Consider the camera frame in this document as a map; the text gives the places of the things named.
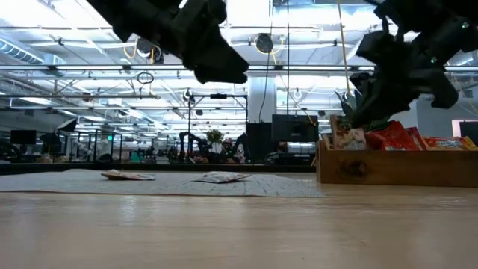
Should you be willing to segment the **long overhead light bar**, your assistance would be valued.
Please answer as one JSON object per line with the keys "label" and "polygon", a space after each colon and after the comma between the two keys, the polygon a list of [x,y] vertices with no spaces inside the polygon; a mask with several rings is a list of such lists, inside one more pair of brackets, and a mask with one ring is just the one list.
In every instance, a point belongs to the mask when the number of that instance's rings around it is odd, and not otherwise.
{"label": "long overhead light bar", "polygon": [[[312,66],[312,65],[292,65],[292,66],[272,66],[272,65],[252,65],[248,71],[373,71],[374,66]],[[26,70],[26,71],[73,71],[73,70],[101,70],[101,71],[119,71],[119,70],[141,70],[141,71],[183,71],[186,70],[182,65],[0,65],[1,71]]]}

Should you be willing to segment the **tan tea packet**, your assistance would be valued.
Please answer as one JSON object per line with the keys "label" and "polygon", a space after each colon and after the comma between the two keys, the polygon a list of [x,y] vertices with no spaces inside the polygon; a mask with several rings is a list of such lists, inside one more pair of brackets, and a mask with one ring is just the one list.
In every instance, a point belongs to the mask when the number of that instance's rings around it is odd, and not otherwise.
{"label": "tan tea packet", "polygon": [[329,122],[334,149],[366,150],[367,142],[363,128],[353,128],[345,116],[332,115]]}
{"label": "tan tea packet", "polygon": [[154,181],[155,177],[149,174],[127,173],[118,170],[101,172],[101,175],[108,180],[132,180],[132,181]]}
{"label": "tan tea packet", "polygon": [[212,171],[212,172],[203,173],[200,177],[194,179],[194,181],[222,184],[222,183],[238,182],[247,177],[249,177],[249,174]]}

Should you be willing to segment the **orange tea packet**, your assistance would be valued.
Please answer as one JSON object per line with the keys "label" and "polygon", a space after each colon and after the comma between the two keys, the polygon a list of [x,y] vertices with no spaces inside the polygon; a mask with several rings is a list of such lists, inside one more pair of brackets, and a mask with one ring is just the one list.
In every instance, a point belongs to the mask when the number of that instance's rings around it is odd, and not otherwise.
{"label": "orange tea packet", "polygon": [[478,146],[469,137],[425,137],[428,150],[435,151],[478,151]]}

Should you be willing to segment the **white building column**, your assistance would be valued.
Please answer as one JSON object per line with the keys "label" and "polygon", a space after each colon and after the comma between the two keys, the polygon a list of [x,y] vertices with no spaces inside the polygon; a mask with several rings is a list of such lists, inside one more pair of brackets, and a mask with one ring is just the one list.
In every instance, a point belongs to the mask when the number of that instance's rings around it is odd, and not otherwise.
{"label": "white building column", "polygon": [[248,121],[271,123],[276,113],[276,84],[274,77],[249,79]]}

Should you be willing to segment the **wooden compartment organizer box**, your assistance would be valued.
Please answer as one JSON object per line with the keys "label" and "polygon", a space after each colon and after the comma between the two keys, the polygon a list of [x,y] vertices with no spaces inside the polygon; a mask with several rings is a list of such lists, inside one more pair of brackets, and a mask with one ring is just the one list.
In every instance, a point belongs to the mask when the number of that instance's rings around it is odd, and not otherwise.
{"label": "wooden compartment organizer box", "polygon": [[346,151],[317,143],[317,181],[478,188],[478,151]]}

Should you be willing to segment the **red tea packet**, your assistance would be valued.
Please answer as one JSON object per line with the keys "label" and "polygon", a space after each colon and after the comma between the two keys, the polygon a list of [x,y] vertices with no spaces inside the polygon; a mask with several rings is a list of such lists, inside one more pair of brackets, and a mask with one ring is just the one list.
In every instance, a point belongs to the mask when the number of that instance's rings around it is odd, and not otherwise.
{"label": "red tea packet", "polygon": [[417,127],[406,128],[406,132],[412,138],[412,140],[414,141],[414,143],[416,144],[416,146],[418,147],[420,151],[427,151],[426,144],[423,138],[421,137]]}
{"label": "red tea packet", "polygon": [[399,121],[391,121],[385,128],[365,134],[367,145],[373,150],[419,151],[420,148]]}

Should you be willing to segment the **black monitor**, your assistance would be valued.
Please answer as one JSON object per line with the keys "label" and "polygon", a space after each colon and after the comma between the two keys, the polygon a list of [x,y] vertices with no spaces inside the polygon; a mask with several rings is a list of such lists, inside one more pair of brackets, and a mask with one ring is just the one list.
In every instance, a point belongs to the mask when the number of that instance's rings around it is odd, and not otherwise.
{"label": "black monitor", "polygon": [[274,114],[271,139],[282,142],[314,143],[318,139],[318,117]]}

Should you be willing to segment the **grey woven placemat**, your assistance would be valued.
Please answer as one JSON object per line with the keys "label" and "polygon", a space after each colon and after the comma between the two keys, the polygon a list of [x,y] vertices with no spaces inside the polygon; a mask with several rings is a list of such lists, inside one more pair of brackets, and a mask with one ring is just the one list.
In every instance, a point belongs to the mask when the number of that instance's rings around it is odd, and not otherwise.
{"label": "grey woven placemat", "polygon": [[204,182],[202,173],[147,173],[147,180],[110,180],[98,170],[0,176],[0,192],[191,195],[222,197],[323,197],[304,180],[274,174],[244,174],[236,182]]}

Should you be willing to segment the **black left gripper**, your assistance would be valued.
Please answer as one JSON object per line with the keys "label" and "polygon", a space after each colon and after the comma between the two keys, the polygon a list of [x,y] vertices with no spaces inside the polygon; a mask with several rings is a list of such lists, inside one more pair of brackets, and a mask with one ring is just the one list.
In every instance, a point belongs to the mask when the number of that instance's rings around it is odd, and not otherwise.
{"label": "black left gripper", "polygon": [[218,25],[226,19],[223,0],[149,0],[158,9],[149,42],[180,58],[201,84],[243,84],[249,64],[222,37]]}

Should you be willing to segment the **snake plant in white pot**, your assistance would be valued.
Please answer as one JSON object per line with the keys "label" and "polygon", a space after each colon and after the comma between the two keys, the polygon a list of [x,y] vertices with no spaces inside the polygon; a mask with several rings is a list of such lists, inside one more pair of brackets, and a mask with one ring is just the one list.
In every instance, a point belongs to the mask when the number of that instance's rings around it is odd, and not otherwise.
{"label": "snake plant in white pot", "polygon": [[[352,115],[362,101],[362,94],[358,90],[354,90],[353,93],[338,93],[335,91],[335,95],[338,97],[341,103],[341,110],[344,114],[341,118],[341,122],[350,124]],[[376,130],[386,129],[388,126],[390,126],[390,124],[390,117],[384,117],[380,120],[372,120],[361,127],[363,128],[364,132],[373,132]]]}

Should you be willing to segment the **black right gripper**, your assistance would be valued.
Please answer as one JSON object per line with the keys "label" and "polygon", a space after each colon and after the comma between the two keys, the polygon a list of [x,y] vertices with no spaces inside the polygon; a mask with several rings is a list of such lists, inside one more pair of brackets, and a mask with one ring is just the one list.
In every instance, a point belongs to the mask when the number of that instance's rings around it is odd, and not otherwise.
{"label": "black right gripper", "polygon": [[434,96],[432,107],[450,108],[458,93],[444,65],[459,51],[478,49],[478,27],[468,18],[452,16],[422,30],[411,42],[387,31],[366,34],[356,51],[376,64],[373,74],[355,73],[350,81],[360,92],[353,127],[410,109],[422,94]]}

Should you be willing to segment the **black background robot stand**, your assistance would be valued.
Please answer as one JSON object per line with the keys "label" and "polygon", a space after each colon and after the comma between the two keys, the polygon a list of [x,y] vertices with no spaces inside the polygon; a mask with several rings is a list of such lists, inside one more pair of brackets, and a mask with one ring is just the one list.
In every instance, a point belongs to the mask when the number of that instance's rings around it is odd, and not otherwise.
{"label": "black background robot stand", "polygon": [[187,131],[182,132],[180,137],[180,145],[181,150],[179,156],[184,159],[187,156],[191,161],[192,154],[193,154],[193,142],[196,141],[197,146],[199,148],[199,155],[202,158],[207,158],[210,164],[221,163],[226,160],[233,160],[239,161],[240,158],[236,157],[235,155],[238,153],[238,148],[241,145],[243,147],[243,157],[245,162],[248,162],[249,157],[249,145],[247,142],[247,134],[243,132],[240,136],[237,137],[234,143],[231,143],[231,146],[226,146],[221,153],[214,153],[210,152],[210,149],[213,147],[214,141],[210,142],[207,138],[202,139],[197,137],[195,134],[191,132],[191,113],[192,110],[196,110],[196,106],[204,99],[233,99],[236,103],[239,104],[242,110],[245,111],[245,116],[242,124],[246,127],[249,116],[249,109],[247,105],[249,104],[248,96],[247,95],[231,95],[231,94],[223,94],[223,93],[214,93],[209,95],[189,95],[189,99],[187,101]]}

